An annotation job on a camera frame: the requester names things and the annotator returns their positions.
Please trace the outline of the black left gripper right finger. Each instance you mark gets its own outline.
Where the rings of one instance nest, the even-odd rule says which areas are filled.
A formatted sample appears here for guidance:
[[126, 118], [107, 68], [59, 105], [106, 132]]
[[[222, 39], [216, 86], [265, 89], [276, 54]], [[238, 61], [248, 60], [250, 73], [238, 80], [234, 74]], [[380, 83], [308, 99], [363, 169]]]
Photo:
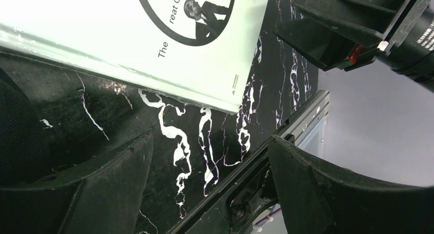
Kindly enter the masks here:
[[433, 233], [433, 187], [367, 177], [279, 136], [268, 157], [288, 233]]

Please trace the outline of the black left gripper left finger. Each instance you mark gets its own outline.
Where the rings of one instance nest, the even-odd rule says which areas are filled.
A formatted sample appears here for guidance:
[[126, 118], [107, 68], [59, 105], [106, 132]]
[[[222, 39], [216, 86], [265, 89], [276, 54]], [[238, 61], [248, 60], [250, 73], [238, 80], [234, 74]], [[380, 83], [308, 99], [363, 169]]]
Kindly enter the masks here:
[[153, 154], [140, 135], [30, 184], [1, 188], [1, 233], [133, 233]]

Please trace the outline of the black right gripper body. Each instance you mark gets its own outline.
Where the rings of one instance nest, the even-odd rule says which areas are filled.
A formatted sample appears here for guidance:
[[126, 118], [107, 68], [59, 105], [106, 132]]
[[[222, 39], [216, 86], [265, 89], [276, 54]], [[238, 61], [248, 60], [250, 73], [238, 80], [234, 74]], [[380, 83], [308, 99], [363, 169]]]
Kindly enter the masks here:
[[433, 91], [433, 9], [431, 0], [411, 0], [392, 29], [378, 59], [395, 73]]

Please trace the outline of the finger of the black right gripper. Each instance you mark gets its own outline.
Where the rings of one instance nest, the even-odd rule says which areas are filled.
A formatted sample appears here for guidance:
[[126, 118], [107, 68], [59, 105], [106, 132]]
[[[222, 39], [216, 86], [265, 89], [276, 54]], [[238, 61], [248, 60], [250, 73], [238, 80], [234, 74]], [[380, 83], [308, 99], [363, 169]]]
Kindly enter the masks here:
[[350, 71], [369, 65], [388, 47], [385, 40], [363, 46], [311, 18], [281, 23], [274, 33], [308, 62], [324, 71], [333, 68]]
[[304, 15], [359, 45], [390, 41], [411, 0], [292, 0]]

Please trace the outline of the pale green Gatsby book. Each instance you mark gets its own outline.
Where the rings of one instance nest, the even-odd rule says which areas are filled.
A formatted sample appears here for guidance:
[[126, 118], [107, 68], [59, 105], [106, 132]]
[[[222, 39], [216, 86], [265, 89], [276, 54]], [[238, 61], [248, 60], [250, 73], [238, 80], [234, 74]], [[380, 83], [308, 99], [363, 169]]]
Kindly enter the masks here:
[[268, 0], [1, 0], [1, 47], [236, 113]]

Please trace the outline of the black student backpack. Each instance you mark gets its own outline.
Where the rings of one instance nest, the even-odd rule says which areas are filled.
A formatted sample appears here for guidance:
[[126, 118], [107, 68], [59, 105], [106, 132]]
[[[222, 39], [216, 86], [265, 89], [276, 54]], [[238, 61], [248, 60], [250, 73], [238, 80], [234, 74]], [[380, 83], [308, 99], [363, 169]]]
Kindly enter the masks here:
[[29, 98], [1, 70], [1, 186], [50, 174], [51, 155]]

